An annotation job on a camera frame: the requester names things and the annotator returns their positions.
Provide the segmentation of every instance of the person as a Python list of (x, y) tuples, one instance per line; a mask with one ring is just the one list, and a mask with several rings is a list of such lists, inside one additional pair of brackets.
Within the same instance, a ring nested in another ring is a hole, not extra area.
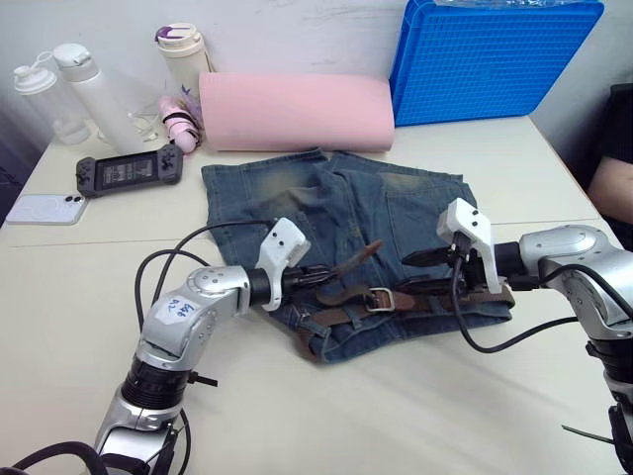
[(588, 196), (622, 246), (633, 251), (633, 84), (611, 88), (602, 133), (601, 157)]

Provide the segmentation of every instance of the white thermos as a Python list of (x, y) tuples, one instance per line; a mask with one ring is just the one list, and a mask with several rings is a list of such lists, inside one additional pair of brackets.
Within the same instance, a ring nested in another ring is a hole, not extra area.
[(178, 85), (187, 109), (198, 125), (202, 126), (198, 80), (201, 72), (214, 71), (205, 47), (205, 39), (191, 23), (172, 23), (159, 28), (154, 40)]
[(82, 45), (68, 43), (56, 47), (52, 56), (108, 143), (120, 154), (143, 151), (136, 127), (90, 51)]

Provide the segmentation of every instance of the white phone case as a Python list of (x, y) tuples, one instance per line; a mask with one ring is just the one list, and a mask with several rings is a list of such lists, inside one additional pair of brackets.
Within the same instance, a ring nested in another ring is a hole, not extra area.
[(6, 218), (14, 225), (74, 225), (86, 208), (81, 195), (23, 195)]

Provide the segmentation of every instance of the table surface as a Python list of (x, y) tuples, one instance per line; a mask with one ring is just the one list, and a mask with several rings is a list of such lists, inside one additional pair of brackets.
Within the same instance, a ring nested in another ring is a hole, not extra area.
[[(148, 147), (158, 148), (158, 143)], [(75, 190), (74, 166), (86, 155), (111, 156), (93, 138), (74, 146), (52, 143), (23, 193)], [(111, 195), (90, 202), (72, 227), (6, 228), (0, 244), (43, 245), (179, 239), (207, 220), (208, 203), (200, 168), (240, 164), (279, 153), (212, 152), (205, 143), (185, 158), (177, 186)], [(387, 153), (364, 156), (405, 166), (464, 175), (493, 223), (591, 220), (599, 214), (561, 159), (527, 117), (398, 128)], [(156, 214), (170, 217), (155, 219)]]
[[(490, 139), (495, 134), (497, 142)], [(500, 138), (511, 138), (516, 149)], [(25, 192), (71, 190), (71, 181), (62, 185), (53, 178), (65, 177), (59, 170), (72, 168), (65, 160), (74, 163), (88, 146), (77, 151), (53, 144)], [(458, 155), (461, 169), (451, 162)], [(203, 150), (187, 162), (181, 185), (94, 200), (78, 225), (3, 227), (0, 465), (57, 441), (94, 439), (136, 346), (136, 267), (204, 222), (202, 164), (261, 156)], [(394, 150), (381, 159), (463, 172), (498, 240), (569, 222), (596, 226), (613, 238), (527, 119), (400, 129)], [(525, 166), (526, 160), (533, 165)], [(540, 170), (533, 169), (537, 164)], [(162, 200), (173, 216), (182, 216), (174, 227), (134, 219), (141, 212), (165, 216)], [(222, 263), (208, 237), (189, 248)], [(195, 265), (177, 259), (165, 289), (179, 287)], [(150, 265), (146, 305), (157, 274), (158, 266)], [(474, 330), (478, 342), (499, 342), (571, 315), (554, 291), (514, 297), (513, 320)], [(586, 339), (579, 325), (566, 325), (485, 355), (453, 332), (317, 366), (299, 355), (291, 334), (251, 311), (218, 327), (197, 368), (219, 379), (220, 388), (187, 390), (194, 435), (188, 473), (621, 473), (611, 446), (560, 428), (610, 431), (612, 400), (600, 362), (585, 353)], [(33, 473), (80, 470), (77, 462), (59, 458)]]

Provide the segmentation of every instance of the black sleeve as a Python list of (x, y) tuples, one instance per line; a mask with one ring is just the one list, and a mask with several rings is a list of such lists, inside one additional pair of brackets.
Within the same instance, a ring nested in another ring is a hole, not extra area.
[(599, 154), (633, 163), (633, 85), (611, 88), (602, 130)]

